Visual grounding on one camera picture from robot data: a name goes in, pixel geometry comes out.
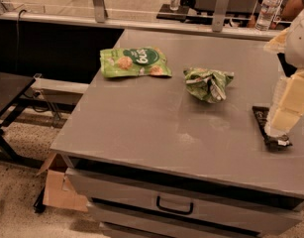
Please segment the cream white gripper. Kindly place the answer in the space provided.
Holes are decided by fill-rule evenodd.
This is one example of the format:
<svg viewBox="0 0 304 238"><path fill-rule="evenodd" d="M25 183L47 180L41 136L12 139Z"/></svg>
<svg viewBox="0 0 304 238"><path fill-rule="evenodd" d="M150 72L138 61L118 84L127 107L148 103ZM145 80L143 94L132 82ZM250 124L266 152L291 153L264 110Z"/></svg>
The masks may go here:
<svg viewBox="0 0 304 238"><path fill-rule="evenodd" d="M304 9L291 25L267 42L263 49L271 54L284 54L285 60L304 68ZM264 131L268 136L287 134L304 115L304 69L290 77L282 76L275 87Z"/></svg>

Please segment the person's forearm behind glass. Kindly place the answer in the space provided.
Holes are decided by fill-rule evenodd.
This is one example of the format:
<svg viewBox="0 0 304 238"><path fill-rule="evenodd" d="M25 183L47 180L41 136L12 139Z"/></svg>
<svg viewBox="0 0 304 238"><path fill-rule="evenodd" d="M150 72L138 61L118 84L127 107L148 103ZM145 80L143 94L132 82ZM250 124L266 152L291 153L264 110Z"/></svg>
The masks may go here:
<svg viewBox="0 0 304 238"><path fill-rule="evenodd" d="M293 21L304 9L304 0L287 0L281 13L284 21Z"/></svg>

